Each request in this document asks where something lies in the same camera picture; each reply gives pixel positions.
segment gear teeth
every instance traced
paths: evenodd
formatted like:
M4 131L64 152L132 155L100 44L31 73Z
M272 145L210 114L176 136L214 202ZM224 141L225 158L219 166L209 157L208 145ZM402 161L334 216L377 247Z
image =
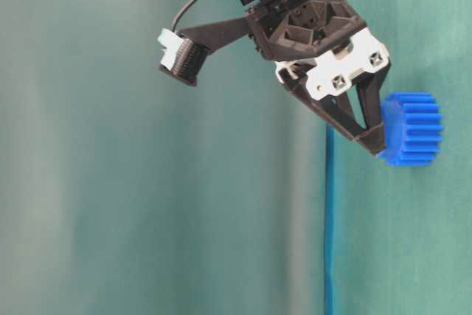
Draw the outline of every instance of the gear teeth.
M425 166L440 152L440 106L427 92L394 92L382 103L389 165Z

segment teal curtain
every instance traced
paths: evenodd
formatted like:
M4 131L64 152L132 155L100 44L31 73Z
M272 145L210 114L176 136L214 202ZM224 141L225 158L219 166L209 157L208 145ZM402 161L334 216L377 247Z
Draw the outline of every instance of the teal curtain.
M0 0L1 314L322 314L325 124L247 38L160 73L186 1Z
M444 114L427 168L391 168L333 142L334 314L470 314L472 0L348 0L385 42L382 90L429 91Z

